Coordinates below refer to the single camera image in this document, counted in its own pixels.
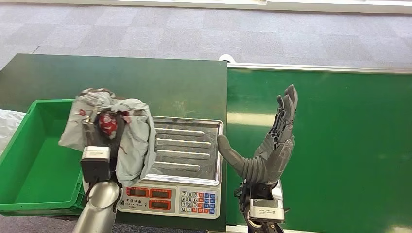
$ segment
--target white cloth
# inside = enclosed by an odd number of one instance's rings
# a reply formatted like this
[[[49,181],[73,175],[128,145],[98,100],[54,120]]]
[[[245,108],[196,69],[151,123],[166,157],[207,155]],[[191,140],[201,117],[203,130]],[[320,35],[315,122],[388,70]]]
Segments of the white cloth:
[[[25,115],[0,109],[0,157]]]
[[[126,125],[118,151],[116,176],[122,185],[131,187],[145,177],[156,159],[156,130],[147,104],[138,99],[116,99],[114,93],[105,89],[87,89],[74,100],[59,145],[83,151],[86,140],[82,120],[96,106],[128,112],[124,117]]]

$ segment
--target robotic hand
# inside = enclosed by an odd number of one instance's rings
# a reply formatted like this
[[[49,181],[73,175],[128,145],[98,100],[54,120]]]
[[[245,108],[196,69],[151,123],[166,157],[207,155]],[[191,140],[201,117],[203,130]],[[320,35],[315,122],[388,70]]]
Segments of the robotic hand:
[[[116,122],[116,135],[110,138],[99,126],[99,115],[110,114]],[[84,181],[89,183],[87,205],[73,233],[110,233],[116,220],[116,208],[121,196],[115,169],[125,122],[118,113],[96,108],[82,122],[86,147],[80,161]]]
[[[253,158],[243,158],[224,135],[218,136],[220,154],[244,179],[235,196],[249,233],[283,232],[278,225],[285,219],[280,176],[295,144],[292,130],[297,101],[293,85],[285,90],[284,97],[277,96],[275,122]]]

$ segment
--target gray carpet floor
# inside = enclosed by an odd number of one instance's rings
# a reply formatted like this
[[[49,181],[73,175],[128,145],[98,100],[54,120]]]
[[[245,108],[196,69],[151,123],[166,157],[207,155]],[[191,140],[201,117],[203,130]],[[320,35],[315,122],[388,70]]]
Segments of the gray carpet floor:
[[[16,53],[412,68],[412,17],[0,3],[0,68]],[[1,217],[0,233],[69,233],[75,222]],[[116,225],[114,233],[182,232]]]

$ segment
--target scale keypad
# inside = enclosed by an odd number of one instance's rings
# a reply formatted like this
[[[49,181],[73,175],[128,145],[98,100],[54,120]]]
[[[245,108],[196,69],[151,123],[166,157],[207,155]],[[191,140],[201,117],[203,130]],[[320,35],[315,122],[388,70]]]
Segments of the scale keypad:
[[[181,191],[180,212],[215,214],[217,194],[209,192]]]

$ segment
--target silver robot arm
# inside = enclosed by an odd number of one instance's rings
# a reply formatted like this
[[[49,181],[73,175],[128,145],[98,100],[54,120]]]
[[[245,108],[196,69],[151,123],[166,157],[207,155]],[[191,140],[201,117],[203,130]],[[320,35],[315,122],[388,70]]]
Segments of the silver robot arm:
[[[120,189],[113,181],[96,183],[73,233],[111,233],[116,220]]]
[[[108,109],[96,108],[82,122],[87,147],[83,151],[80,165],[84,181],[90,187],[86,193],[87,205],[80,214],[73,233],[110,233],[116,220],[122,191],[121,185],[116,182],[114,171],[125,123],[121,115],[117,114],[116,136],[109,139],[102,134],[96,123],[102,111]]]
[[[277,96],[277,102],[275,122],[253,158],[242,157],[224,135],[218,136],[220,154],[244,179],[235,196],[249,232],[254,233],[283,232],[278,225],[285,218],[280,176],[295,145],[292,130],[298,95],[294,86],[289,86],[283,97]]]

